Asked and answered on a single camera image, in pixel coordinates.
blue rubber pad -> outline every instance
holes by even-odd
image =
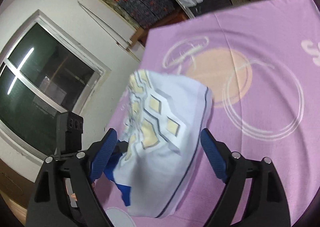
[[[113,129],[91,163],[91,172],[89,177],[92,182],[101,177],[117,142],[117,132]]]
[[[201,131],[200,141],[202,148],[204,149],[205,154],[212,166],[214,173],[216,176],[221,179],[224,183],[228,179],[228,175],[226,173],[227,165],[220,155],[216,145],[211,140],[210,136],[205,130]]]

dark glass pane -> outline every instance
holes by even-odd
[[[70,111],[94,73],[39,24],[27,32],[9,60],[29,81]]]
[[[4,64],[1,71],[0,120],[35,149],[46,155],[54,154],[60,113],[15,79]]]

white circle print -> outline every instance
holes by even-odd
[[[165,54],[162,67],[169,69],[177,67],[177,74],[180,75],[182,70],[182,64],[190,57],[194,62],[193,56],[200,50],[207,47],[209,44],[209,38],[207,36],[195,36],[192,38],[181,40],[175,43]]]
[[[249,63],[244,64],[243,66],[239,67],[238,69],[243,69],[247,65],[250,64],[258,64],[262,65],[265,67],[268,67],[270,69],[275,69],[275,67],[272,64],[264,63],[260,60],[250,60]],[[254,126],[251,126],[249,123],[245,122],[235,111],[235,109],[232,106],[231,100],[230,100],[230,95],[229,95],[229,85],[230,82],[233,78],[233,76],[236,74],[236,71],[234,71],[229,80],[225,83],[224,88],[223,88],[223,104],[225,111],[232,121],[232,123],[243,132],[243,134],[252,137],[257,140],[263,140],[263,141],[276,141],[282,138],[287,137],[290,135],[292,132],[294,132],[298,125],[300,124],[302,117],[303,117],[303,112],[304,112],[304,95],[303,95],[303,90],[301,87],[301,84],[295,74],[283,63],[280,63],[280,65],[290,74],[291,78],[293,79],[295,86],[297,88],[298,96],[299,96],[299,110],[298,110],[298,115],[293,119],[293,121],[285,126],[284,128],[278,130],[277,132],[274,131],[269,131],[269,130],[262,130],[258,129]]]
[[[137,227],[131,216],[124,210],[110,207],[105,212],[114,227]]]

window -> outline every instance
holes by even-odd
[[[0,130],[40,159],[56,150],[57,116],[77,114],[104,72],[39,10],[0,54]]]

wooden floor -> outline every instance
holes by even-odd
[[[26,217],[27,217],[27,210],[22,206],[18,205],[14,201],[12,201],[6,194],[0,191],[1,196],[3,197],[4,201],[13,212],[14,216],[23,224],[26,225]]]

